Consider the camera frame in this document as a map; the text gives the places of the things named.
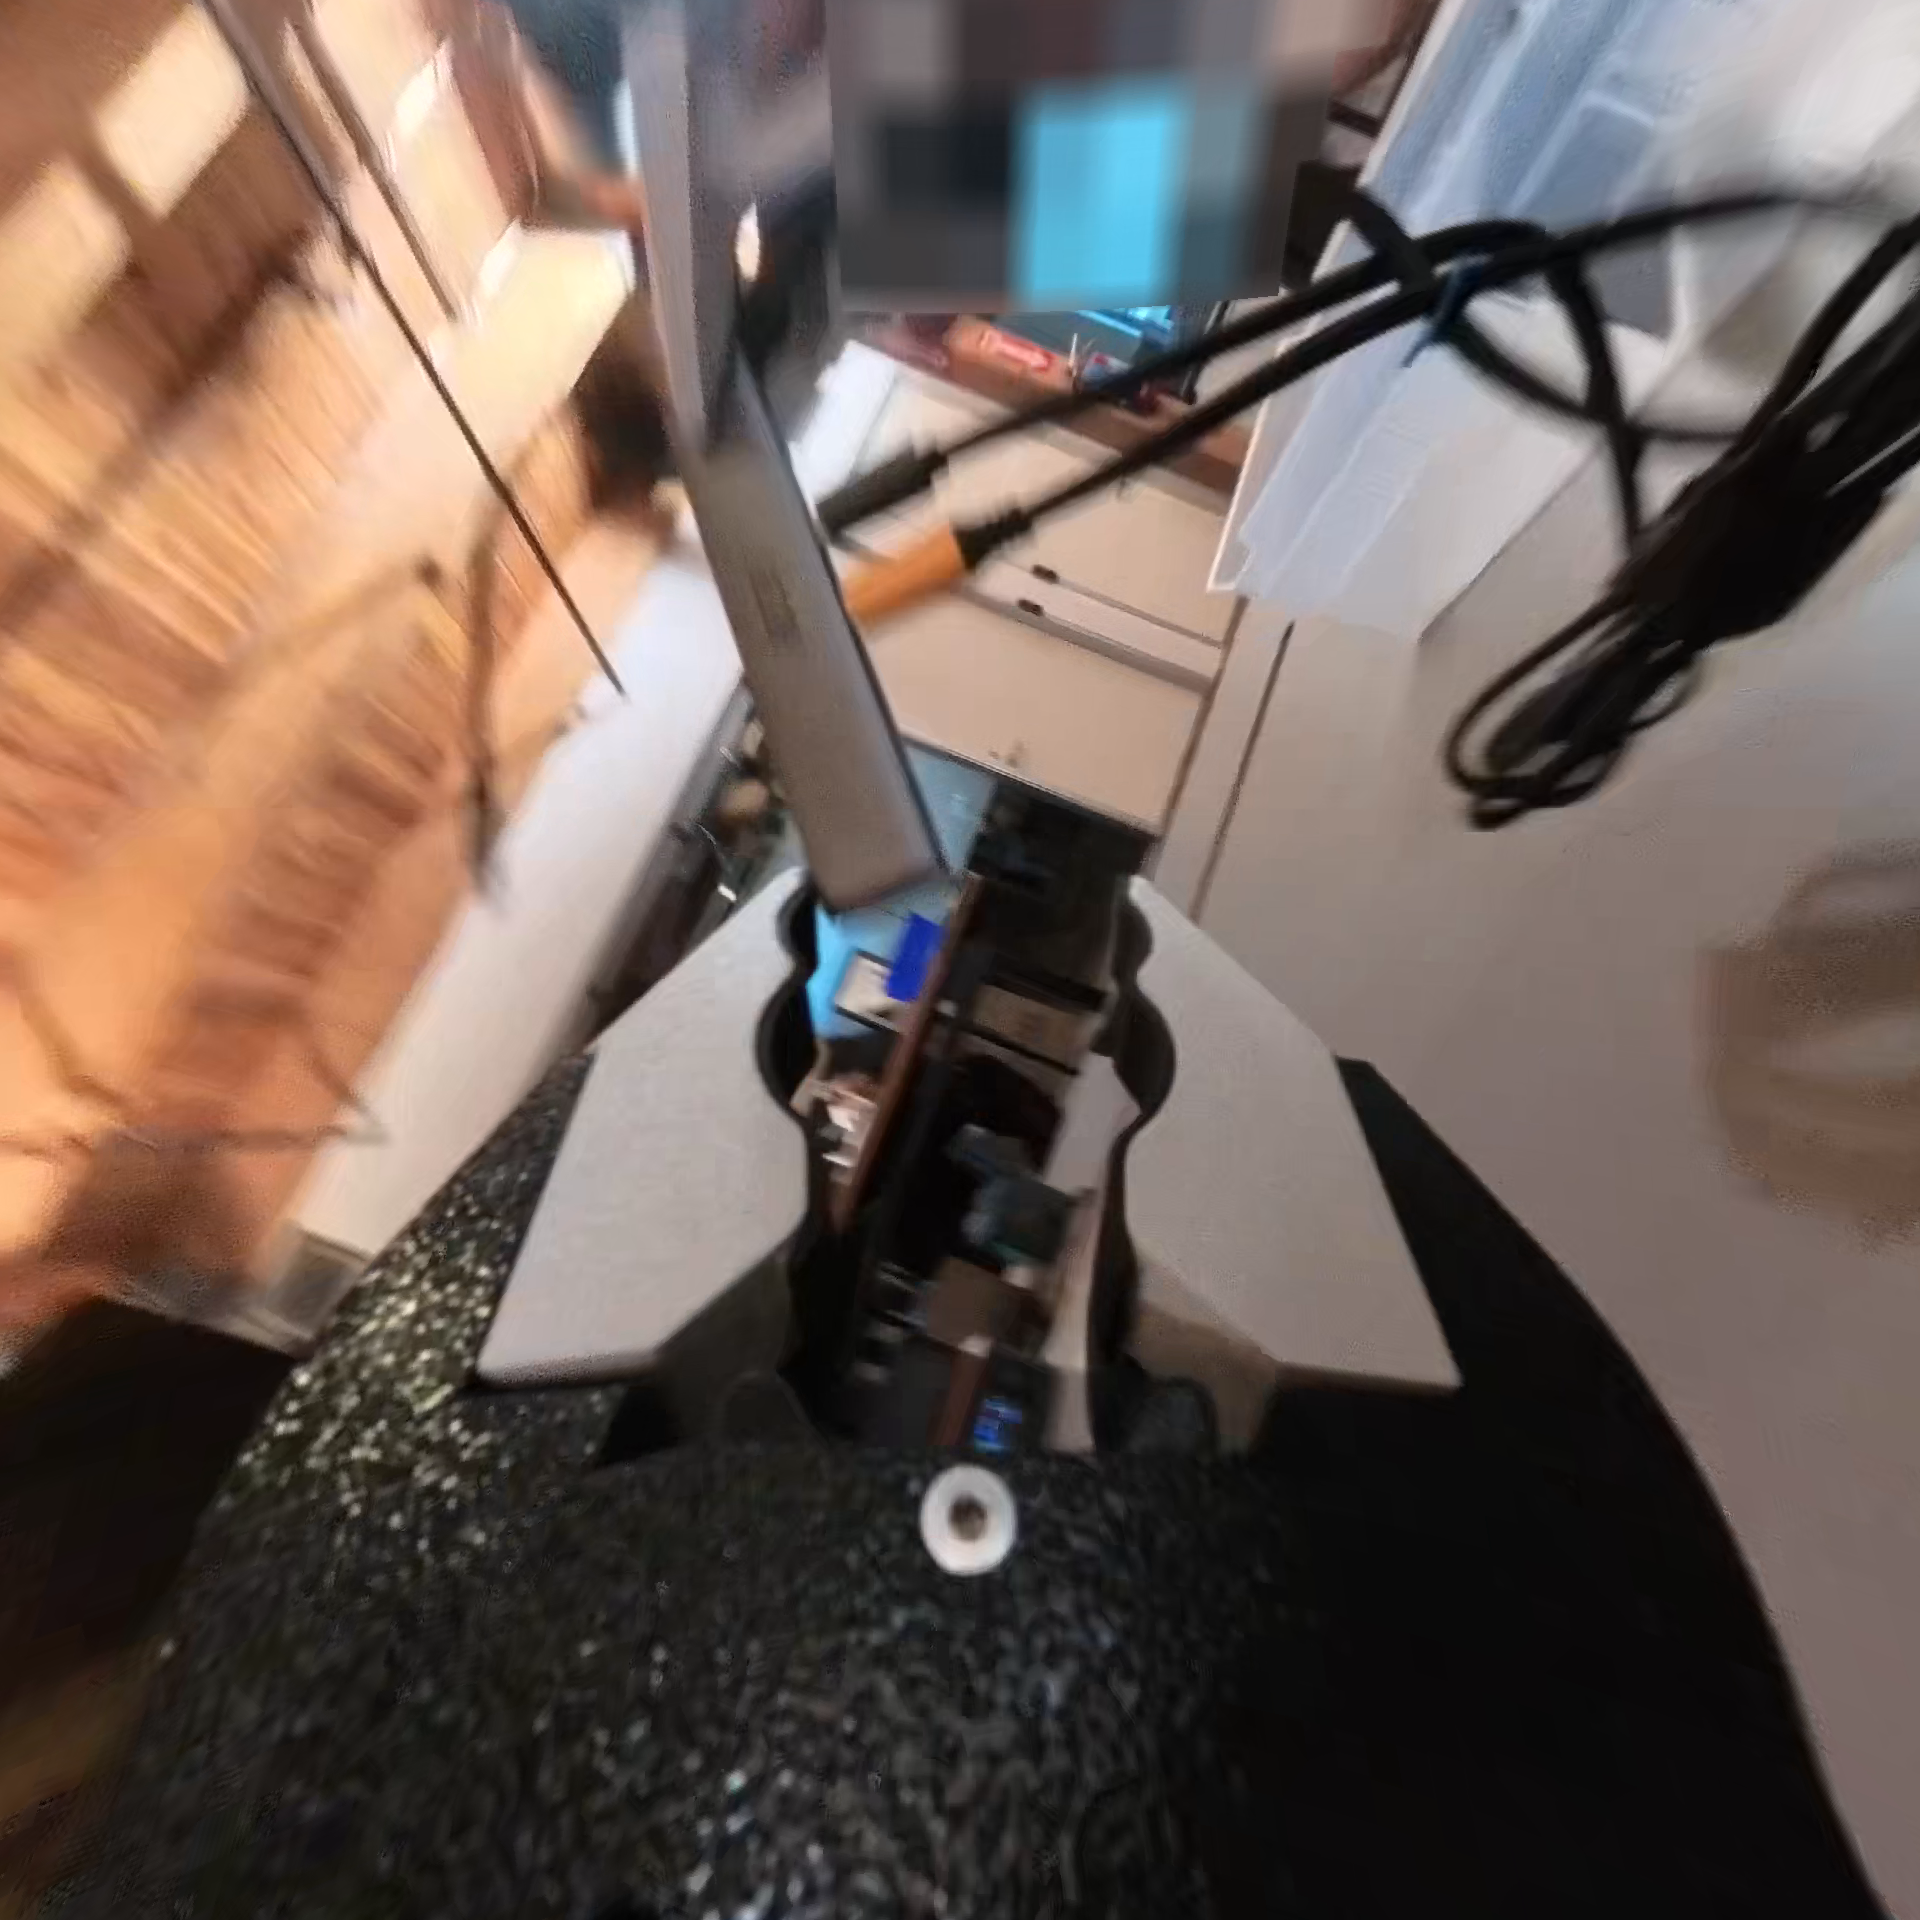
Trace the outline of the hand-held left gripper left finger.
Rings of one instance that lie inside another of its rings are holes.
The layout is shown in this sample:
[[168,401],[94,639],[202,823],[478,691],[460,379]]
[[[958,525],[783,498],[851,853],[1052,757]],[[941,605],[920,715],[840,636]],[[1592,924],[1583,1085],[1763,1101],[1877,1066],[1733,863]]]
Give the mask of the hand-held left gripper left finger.
[[804,981],[804,877],[765,882],[592,1045],[476,1360],[486,1387],[654,1371],[803,1225],[799,1120],[760,1056]]

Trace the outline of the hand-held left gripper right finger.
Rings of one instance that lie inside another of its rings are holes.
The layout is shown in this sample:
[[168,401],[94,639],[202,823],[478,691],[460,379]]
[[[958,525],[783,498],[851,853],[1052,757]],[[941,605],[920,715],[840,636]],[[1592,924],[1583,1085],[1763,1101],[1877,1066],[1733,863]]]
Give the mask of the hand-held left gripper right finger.
[[1333,1051],[1149,882],[1101,1021],[1101,1383],[1445,1397],[1461,1371]]

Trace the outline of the brown circuit board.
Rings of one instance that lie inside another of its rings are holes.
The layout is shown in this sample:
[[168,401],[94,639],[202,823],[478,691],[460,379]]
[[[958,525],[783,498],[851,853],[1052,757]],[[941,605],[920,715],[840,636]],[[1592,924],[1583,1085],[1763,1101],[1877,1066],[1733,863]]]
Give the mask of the brown circuit board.
[[832,1229],[840,1237],[852,1233],[866,1201],[866,1189],[884,1160],[898,1113],[914,1083],[917,1071],[920,1068],[920,1056],[934,1018],[939,1016],[949,977],[952,973],[958,955],[967,947],[982,892],[986,876],[981,872],[972,872],[965,877],[959,897],[950,909],[941,945],[928,963],[920,989],[895,1033],[895,1045],[877,1081],[871,1122],[859,1140],[852,1169],[832,1201]]

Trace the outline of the silver metal bar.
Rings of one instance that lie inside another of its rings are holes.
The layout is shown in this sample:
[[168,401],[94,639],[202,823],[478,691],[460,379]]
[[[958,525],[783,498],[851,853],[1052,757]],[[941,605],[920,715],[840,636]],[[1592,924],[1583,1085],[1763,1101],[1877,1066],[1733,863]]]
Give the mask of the silver metal bar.
[[794,464],[846,343],[826,55],[773,5],[623,5],[643,282],[667,445],[818,899],[943,872],[938,833]]

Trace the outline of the white cloth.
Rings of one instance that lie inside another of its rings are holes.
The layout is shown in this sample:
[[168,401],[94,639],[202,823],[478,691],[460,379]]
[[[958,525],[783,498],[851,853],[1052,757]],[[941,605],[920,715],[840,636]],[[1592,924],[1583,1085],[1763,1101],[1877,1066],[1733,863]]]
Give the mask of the white cloth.
[[[1916,5],[1443,5],[1359,186],[1412,234],[1916,199]],[[1254,420],[1211,585],[1419,639],[1597,455],[1405,328]]]

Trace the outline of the thin black rod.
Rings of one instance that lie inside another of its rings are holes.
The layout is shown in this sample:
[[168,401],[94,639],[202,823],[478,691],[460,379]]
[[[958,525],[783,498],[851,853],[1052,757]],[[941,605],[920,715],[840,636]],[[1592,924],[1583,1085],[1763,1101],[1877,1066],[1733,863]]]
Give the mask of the thin black rod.
[[347,267],[366,277],[378,307],[397,330],[397,336],[408,357],[414,360],[419,373],[422,375],[426,387],[431,392],[445,420],[452,426],[454,435],[469,451],[471,463],[482,475],[494,503],[504,512],[510,525],[514,528],[523,546],[530,552],[549,591],[558,596],[562,613],[567,615],[572,628],[579,634],[582,648],[587,649],[594,667],[599,671],[604,682],[612,685],[618,699],[629,701],[630,695],[626,691],[623,680],[618,674],[608,649],[596,639],[579,596],[562,578],[558,560],[550,555],[546,541],[542,539],[528,509],[520,503],[520,495],[517,491],[508,473],[496,464],[491,451],[485,445],[456,393],[445,379],[437,355],[427,346],[420,330],[412,322],[383,269],[378,265],[378,258],[370,251],[368,240],[362,234],[357,219],[351,218],[343,193],[330,178],[326,164],[323,162],[318,147],[296,124],[292,101],[285,87],[278,82],[272,63],[264,58],[264,52],[260,51],[260,47],[255,43],[232,5],[197,3],[197,7],[210,23],[210,28],[216,32],[220,42],[226,47],[226,52],[238,64],[244,79],[250,96],[264,113],[278,145],[294,160],[299,177],[303,178],[314,199],[326,216],[344,255]]

